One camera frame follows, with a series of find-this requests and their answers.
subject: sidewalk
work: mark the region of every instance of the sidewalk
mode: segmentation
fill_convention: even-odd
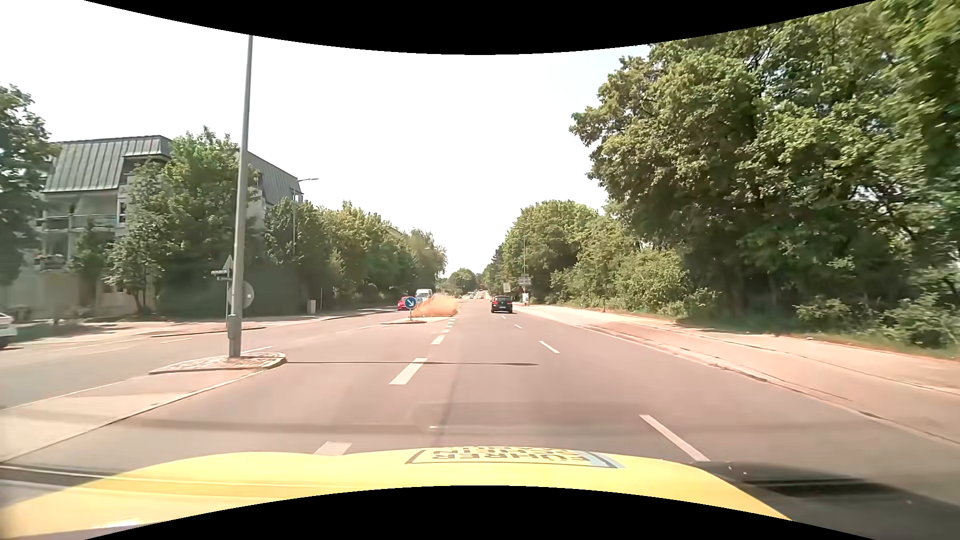
[[[729,369],[960,444],[960,362],[553,306],[516,311]]]
[[[381,312],[381,309],[366,307],[344,309],[316,315],[281,315],[245,318],[244,331],[259,330],[274,326],[300,324],[331,318],[362,316]],[[102,323],[81,323],[75,329],[59,335],[50,335],[17,341],[18,346],[36,347],[70,343],[92,343],[102,340],[115,340],[135,337],[156,337],[161,335],[193,335],[198,333],[226,332],[227,323],[217,320],[199,321],[116,321]]]

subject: street light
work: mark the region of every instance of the street light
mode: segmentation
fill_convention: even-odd
[[[297,180],[298,189],[301,182],[306,182],[308,180],[319,180],[319,178],[304,178],[303,180]],[[293,193],[294,195],[298,195],[298,193],[294,191],[293,187],[290,188],[290,192]],[[293,201],[294,201],[294,257],[296,257],[297,256],[297,203],[300,203],[302,201],[298,201],[296,197],[293,198]]]
[[[253,34],[247,35],[247,83],[243,96],[243,132],[240,136],[240,161],[237,169],[237,208],[233,225],[233,275],[230,291],[230,315],[227,316],[228,356],[240,356],[240,338],[243,330],[243,257],[244,236],[247,227],[247,142],[250,139],[250,79],[253,62]]]

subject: metal roof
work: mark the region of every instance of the metal roof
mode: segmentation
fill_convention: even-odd
[[[262,174],[260,188],[263,189],[263,199],[268,205],[275,205],[284,197],[293,199],[294,194],[302,194],[297,177],[253,152],[248,152],[247,155],[253,168]]]
[[[123,158],[170,156],[171,141],[160,135],[57,142],[60,154],[45,192],[114,189],[120,185]]]
[[[68,140],[57,142],[60,154],[44,192],[116,189],[120,185],[124,158],[171,157],[173,141],[162,135]],[[302,194],[297,177],[248,152],[250,164],[262,173],[261,188],[267,204]]]

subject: balcony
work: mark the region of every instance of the balcony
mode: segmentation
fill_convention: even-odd
[[[80,232],[87,226],[92,226],[94,231],[109,232],[117,226],[117,216],[110,214],[89,213],[89,214],[70,214],[70,215],[51,215],[36,220],[37,226],[41,231],[70,231]]]

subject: traffic island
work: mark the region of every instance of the traffic island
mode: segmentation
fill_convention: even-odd
[[[427,321],[423,319],[398,319],[395,321],[385,321],[381,325],[421,325]]]
[[[287,355],[284,353],[249,353],[233,358],[227,355],[208,356],[156,368],[150,375],[225,369],[272,369],[286,361]]]

